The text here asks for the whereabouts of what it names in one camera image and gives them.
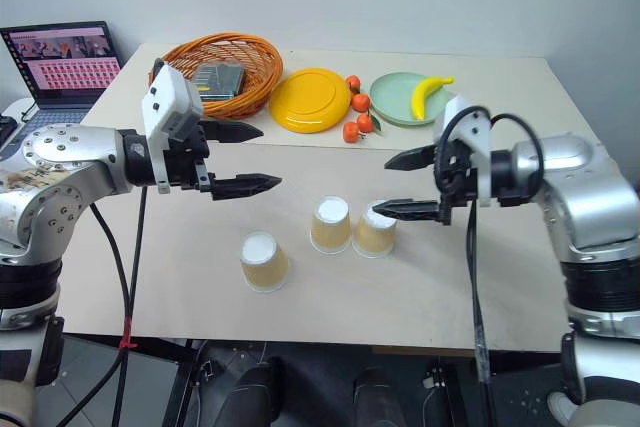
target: beige tabletop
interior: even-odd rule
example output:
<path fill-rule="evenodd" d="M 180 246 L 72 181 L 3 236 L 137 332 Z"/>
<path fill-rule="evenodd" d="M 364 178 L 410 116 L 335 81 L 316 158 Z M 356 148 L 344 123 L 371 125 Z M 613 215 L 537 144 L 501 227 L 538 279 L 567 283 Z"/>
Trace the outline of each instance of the beige tabletop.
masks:
<path fill-rule="evenodd" d="M 143 131 L 140 100 L 153 59 L 170 45 L 144 44 L 84 123 Z M 547 63 L 537 58 L 281 50 L 285 74 L 324 67 L 357 74 L 363 90 L 380 75 L 416 71 L 452 76 L 451 90 L 492 113 L 525 117 L 540 136 L 593 132 Z M 206 195 L 150 189 L 134 334 L 156 337 L 339 342 L 472 348 L 470 287 L 464 254 L 467 209 L 453 225 L 399 223 L 396 248 L 365 259 L 309 242 L 311 212 L 323 195 L 349 203 L 352 224 L 374 199 L 436 199 L 431 169 L 393 172 L 384 162 L 397 150 L 431 142 L 430 126 L 393 127 L 356 144 L 341 127 L 302 135 L 275 124 L 264 109 L 247 119 L 265 135 L 246 144 L 210 143 L 218 178 L 264 172 L 284 180 L 249 199 L 212 202 Z M 515 127 L 493 134 L 494 148 L 522 139 Z M 130 266 L 139 189 L 98 203 Z M 292 260 L 289 282 L 272 294 L 244 283 L 238 259 L 250 231 L 271 232 Z M 491 348 L 556 351 L 567 329 L 560 268 L 537 206 L 479 212 L 479 289 Z M 64 258 L 59 313 L 71 332 L 121 331 L 122 301 L 108 244 L 90 214 L 78 222 Z"/>

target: red cable tie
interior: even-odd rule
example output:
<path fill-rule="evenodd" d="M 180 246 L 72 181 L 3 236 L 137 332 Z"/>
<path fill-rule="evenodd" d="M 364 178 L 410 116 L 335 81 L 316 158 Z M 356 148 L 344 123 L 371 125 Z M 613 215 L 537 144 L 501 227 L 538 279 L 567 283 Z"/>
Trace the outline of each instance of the red cable tie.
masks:
<path fill-rule="evenodd" d="M 135 349 L 138 344 L 131 342 L 131 317 L 124 318 L 124 330 L 120 339 L 119 349 Z"/>

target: paper cup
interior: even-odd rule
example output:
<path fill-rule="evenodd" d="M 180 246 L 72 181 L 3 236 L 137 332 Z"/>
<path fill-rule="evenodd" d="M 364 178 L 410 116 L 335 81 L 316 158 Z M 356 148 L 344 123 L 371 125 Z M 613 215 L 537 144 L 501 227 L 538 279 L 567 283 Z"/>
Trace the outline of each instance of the paper cup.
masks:
<path fill-rule="evenodd" d="M 324 254 L 337 254 L 349 246 L 350 239 L 347 202 L 335 196 L 320 199 L 311 219 L 311 244 Z"/>
<path fill-rule="evenodd" d="M 258 230 L 244 238 L 240 262 L 247 284 L 256 292 L 273 292 L 287 281 L 289 259 L 268 232 Z"/>
<path fill-rule="evenodd" d="M 373 211 L 375 205 L 384 200 L 376 200 L 367 205 L 367 210 L 356 227 L 353 249 L 363 257 L 384 257 L 393 250 L 396 240 L 396 219 L 391 219 Z"/>

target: banana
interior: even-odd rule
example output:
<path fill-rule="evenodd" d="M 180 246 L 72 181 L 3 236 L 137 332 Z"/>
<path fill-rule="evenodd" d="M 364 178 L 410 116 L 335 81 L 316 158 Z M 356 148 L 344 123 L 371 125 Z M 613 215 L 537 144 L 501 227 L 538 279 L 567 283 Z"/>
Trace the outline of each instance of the banana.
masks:
<path fill-rule="evenodd" d="M 411 95 L 411 113 L 413 114 L 413 118 L 417 120 L 424 120 L 424 102 L 427 97 L 443 85 L 452 83 L 453 79 L 451 77 L 429 77 L 420 82 Z"/>

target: laptop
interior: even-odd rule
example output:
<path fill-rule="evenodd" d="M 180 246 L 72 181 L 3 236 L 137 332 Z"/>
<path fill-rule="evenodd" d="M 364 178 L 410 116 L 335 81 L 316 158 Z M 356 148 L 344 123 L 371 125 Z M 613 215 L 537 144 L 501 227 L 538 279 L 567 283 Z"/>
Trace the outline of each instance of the laptop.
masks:
<path fill-rule="evenodd" d="M 102 21 L 0 28 L 0 36 L 39 109 L 0 151 L 0 160 L 36 129 L 79 123 L 120 72 Z"/>

